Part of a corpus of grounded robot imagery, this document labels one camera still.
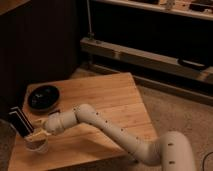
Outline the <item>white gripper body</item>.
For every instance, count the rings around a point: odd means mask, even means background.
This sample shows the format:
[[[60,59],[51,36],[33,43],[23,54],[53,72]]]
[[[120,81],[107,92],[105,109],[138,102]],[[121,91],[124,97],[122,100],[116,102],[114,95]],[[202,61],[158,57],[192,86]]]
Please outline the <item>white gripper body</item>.
[[[60,117],[58,113],[50,115],[44,123],[44,129],[53,135],[57,135],[62,132]]]

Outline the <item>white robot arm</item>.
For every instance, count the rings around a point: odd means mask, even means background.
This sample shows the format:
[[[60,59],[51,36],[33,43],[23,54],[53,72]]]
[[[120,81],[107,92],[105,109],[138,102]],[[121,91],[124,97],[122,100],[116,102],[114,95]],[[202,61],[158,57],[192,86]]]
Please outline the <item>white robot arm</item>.
[[[89,104],[81,104],[35,121],[36,128],[26,140],[41,141],[81,123],[99,129],[136,160],[148,166],[160,165],[162,171],[196,171],[193,150],[184,134],[169,131],[154,141],[145,141],[102,118]]]

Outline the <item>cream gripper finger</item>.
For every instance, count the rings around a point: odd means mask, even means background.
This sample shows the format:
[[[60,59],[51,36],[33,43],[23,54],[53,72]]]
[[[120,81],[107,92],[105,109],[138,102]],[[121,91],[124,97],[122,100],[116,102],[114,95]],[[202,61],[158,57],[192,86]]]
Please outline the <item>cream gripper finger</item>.
[[[34,121],[33,121],[32,125],[33,125],[34,127],[42,127],[43,124],[45,123],[45,121],[46,121],[46,119],[43,119],[43,118],[37,119],[37,120],[34,120]]]
[[[42,130],[39,132],[34,132],[26,137],[26,140],[44,140],[49,136],[49,133]]]

